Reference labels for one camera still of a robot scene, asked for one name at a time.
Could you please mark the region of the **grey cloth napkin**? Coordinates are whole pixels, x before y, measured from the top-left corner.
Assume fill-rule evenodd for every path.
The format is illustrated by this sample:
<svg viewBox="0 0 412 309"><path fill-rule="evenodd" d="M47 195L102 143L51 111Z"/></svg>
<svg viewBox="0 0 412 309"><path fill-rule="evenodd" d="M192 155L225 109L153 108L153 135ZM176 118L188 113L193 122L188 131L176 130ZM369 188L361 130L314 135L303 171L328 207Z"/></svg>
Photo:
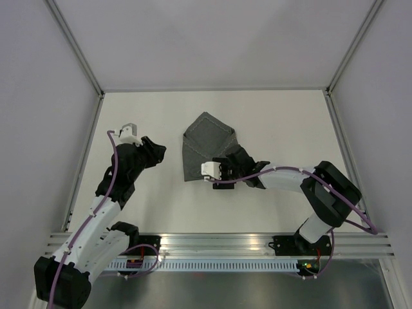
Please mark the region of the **grey cloth napkin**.
<svg viewBox="0 0 412 309"><path fill-rule="evenodd" d="M203 112L183 133L182 160L185 182L201 180L201 164L223 158L225 152L238 144L236 131Z"/></svg>

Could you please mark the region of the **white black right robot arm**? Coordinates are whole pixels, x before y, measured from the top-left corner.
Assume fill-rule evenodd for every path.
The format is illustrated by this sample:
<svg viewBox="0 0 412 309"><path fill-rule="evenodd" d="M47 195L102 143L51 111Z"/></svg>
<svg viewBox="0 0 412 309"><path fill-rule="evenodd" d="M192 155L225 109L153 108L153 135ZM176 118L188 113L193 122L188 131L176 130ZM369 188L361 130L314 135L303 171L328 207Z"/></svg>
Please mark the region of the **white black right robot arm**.
<svg viewBox="0 0 412 309"><path fill-rule="evenodd" d="M244 182L255 189L282 189L301 193L313 209L293 236L294 247L301 254L319 248L327 232L340 227L362 198L360 190L329 161L315 167L275 166L269 161L255 161L240 145L222 158L201 164L201 175L214 189L233 189Z"/></svg>

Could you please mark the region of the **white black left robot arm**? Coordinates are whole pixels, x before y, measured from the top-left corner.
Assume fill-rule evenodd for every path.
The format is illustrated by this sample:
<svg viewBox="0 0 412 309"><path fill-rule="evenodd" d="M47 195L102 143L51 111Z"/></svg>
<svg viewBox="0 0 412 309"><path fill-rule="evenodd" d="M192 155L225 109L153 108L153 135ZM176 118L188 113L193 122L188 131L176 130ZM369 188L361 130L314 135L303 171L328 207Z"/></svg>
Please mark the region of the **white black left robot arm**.
<svg viewBox="0 0 412 309"><path fill-rule="evenodd" d="M147 247L159 256L156 246L140 242L137 226L112 221L133 195L142 171L161 163L165 152L165 146L146 136L138 143L113 145L111 165L85 220L51 257L40 257L34 265L38 299L50 306L82 308L94 282L119 255L133 255Z"/></svg>

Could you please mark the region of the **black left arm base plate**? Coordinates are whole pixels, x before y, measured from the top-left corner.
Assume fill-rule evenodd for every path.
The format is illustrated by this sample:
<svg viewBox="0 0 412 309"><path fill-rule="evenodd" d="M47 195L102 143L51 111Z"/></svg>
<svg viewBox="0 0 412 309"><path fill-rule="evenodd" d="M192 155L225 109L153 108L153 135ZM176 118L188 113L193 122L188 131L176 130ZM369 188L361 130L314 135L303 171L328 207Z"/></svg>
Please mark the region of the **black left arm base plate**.
<svg viewBox="0 0 412 309"><path fill-rule="evenodd" d="M161 247L161 236L159 235L143 235L129 242L128 248L121 256L138 256L144 258L146 256L156 256L156 250Z"/></svg>

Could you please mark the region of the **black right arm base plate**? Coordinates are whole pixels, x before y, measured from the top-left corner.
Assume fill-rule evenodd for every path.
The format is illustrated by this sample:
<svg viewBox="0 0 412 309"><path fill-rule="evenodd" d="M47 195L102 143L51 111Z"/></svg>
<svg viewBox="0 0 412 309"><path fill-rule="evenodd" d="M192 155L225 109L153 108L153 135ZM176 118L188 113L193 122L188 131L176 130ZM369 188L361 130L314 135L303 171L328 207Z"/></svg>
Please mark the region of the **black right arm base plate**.
<svg viewBox="0 0 412 309"><path fill-rule="evenodd" d="M276 256L329 256L332 253L332 242L327 235L310 243L301 236L273 236L268 247L274 250Z"/></svg>

